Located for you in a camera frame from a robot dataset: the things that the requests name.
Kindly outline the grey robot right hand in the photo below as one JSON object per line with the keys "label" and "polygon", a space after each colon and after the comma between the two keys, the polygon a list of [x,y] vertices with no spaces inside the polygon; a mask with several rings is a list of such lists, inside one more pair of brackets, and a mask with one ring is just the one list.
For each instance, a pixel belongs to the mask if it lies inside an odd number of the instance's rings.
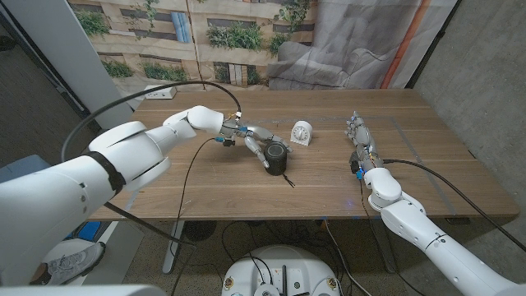
{"label": "grey robot right hand", "polygon": [[355,147],[349,159],[352,172],[357,173],[362,169],[366,173],[374,168],[383,168],[383,160],[377,153],[376,142],[357,111],[353,112],[346,124],[345,135]]}

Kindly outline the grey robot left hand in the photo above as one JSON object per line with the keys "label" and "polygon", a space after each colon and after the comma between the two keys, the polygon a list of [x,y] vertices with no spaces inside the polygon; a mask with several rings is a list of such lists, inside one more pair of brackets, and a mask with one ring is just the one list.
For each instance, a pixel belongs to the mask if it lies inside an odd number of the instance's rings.
{"label": "grey robot left hand", "polygon": [[246,147],[257,156],[266,169],[270,167],[270,164],[264,155],[263,149],[257,143],[258,141],[265,144],[279,143],[285,147],[287,152],[293,151],[293,148],[283,138],[276,136],[264,127],[256,125],[244,125],[241,122],[226,120],[222,123],[219,133],[227,140],[232,141],[236,136],[242,137]]}

